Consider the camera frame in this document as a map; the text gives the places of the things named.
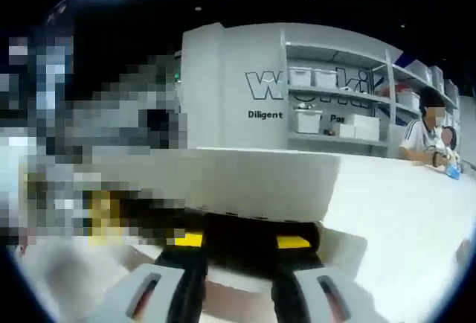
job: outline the blue object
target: blue object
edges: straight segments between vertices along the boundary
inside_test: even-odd
[[[457,168],[453,167],[452,165],[449,165],[446,168],[446,174],[453,179],[456,179],[456,180],[460,179],[460,171]]]

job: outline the black hair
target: black hair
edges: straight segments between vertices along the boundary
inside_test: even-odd
[[[419,110],[423,117],[426,116],[425,107],[445,107],[445,101],[443,101],[440,93],[432,87],[425,87],[418,95]]]
[[[443,130],[445,129],[449,129],[451,131],[451,142],[449,143],[449,147],[451,148],[451,150],[454,150],[456,148],[456,140],[457,140],[457,135],[456,135],[456,130],[454,129],[453,126],[444,126],[443,127]]]

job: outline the black ceiling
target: black ceiling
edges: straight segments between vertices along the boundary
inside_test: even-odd
[[[45,19],[60,0],[9,1],[4,30],[21,35],[28,25]],[[470,13],[471,0],[68,0],[66,4],[63,18],[69,20],[64,24],[69,26],[70,20],[74,24],[74,67],[82,79],[76,93],[89,92],[121,66],[140,63],[147,54],[179,48],[183,31],[212,22],[225,26],[308,22],[357,31],[395,45],[427,65],[438,65],[465,95],[475,86],[476,21]],[[195,11],[197,6],[202,11]]]

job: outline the face mask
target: face mask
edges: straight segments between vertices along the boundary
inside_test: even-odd
[[[443,122],[445,122],[445,118],[444,117],[436,117],[435,118],[435,123],[437,126],[442,126],[443,125]]]

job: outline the white shirt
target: white shirt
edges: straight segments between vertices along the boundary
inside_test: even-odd
[[[435,127],[428,131],[423,119],[413,120],[407,125],[405,135],[400,147],[415,152],[438,152],[444,153],[445,145],[441,139],[441,128]]]

